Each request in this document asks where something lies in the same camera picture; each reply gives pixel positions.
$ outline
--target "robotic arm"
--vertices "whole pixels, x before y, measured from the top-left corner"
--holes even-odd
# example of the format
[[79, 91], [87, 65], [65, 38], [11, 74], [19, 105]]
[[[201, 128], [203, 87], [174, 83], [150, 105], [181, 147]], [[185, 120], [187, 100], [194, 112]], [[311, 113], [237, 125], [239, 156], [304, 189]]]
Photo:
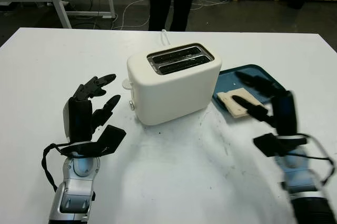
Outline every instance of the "robotic arm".
[[[249, 76], [242, 72], [237, 72], [236, 75], [241, 81], [254, 86], [271, 98], [274, 115], [268, 116], [268, 110], [264, 107], [253, 105], [242, 97], [232, 96], [239, 105], [247, 109], [249, 115], [276, 128], [278, 135], [265, 134], [253, 141], [267, 157], [275, 157], [276, 163], [284, 172], [282, 188], [290, 196], [298, 224], [336, 223], [323, 190], [329, 177], [334, 173], [334, 162], [316, 138], [298, 134], [292, 93], [276, 88], [271, 82], [259, 76]], [[325, 157], [307, 156], [302, 145], [307, 144], [308, 139], [314, 140]], [[318, 175], [309, 169], [309, 159], [326, 160], [331, 164], [332, 169], [326, 179], [320, 181]]]
[[[99, 157], [114, 153], [125, 137], [124, 130], [108, 125], [97, 142], [92, 142], [96, 128], [104, 125], [112, 115], [113, 108], [121, 96], [113, 96], [102, 109], [92, 112], [88, 98], [102, 96], [106, 91], [101, 87], [111, 83], [116, 75], [100, 79], [93, 77], [80, 85], [63, 109], [65, 134], [68, 143], [51, 144], [43, 153], [42, 167], [55, 190], [55, 197], [49, 215], [49, 224], [81, 223], [89, 220], [91, 203], [95, 200], [93, 181], [100, 170]], [[47, 170], [46, 156], [55, 148], [67, 156], [63, 164], [63, 182], [57, 187]]]

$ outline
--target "gray floor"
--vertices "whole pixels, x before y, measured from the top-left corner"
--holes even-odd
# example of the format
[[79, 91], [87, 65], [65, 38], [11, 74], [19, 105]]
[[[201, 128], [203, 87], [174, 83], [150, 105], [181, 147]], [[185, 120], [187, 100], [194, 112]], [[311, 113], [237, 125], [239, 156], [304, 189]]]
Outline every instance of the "gray floor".
[[[69, 0], [76, 10], [86, 10], [89, 0]], [[122, 25], [126, 6], [137, 0], [114, 0], [118, 19], [113, 27]], [[221, 3], [213, 6], [201, 6]], [[94, 0], [93, 10], [108, 11], [107, 0]], [[148, 19], [148, 0], [131, 5], [124, 14], [124, 26], [143, 25]], [[169, 28], [172, 9], [167, 20]], [[112, 21], [102, 18], [75, 18], [74, 28], [110, 29]], [[0, 45], [19, 27], [61, 28], [53, 7], [35, 3], [18, 4], [14, 10], [0, 12]], [[285, 1], [258, 0], [194, 0], [187, 31], [201, 32], [290, 32], [319, 33], [337, 51], [337, 3], [306, 2], [300, 10], [287, 7]], [[147, 30], [141, 27], [124, 27], [124, 30]]]

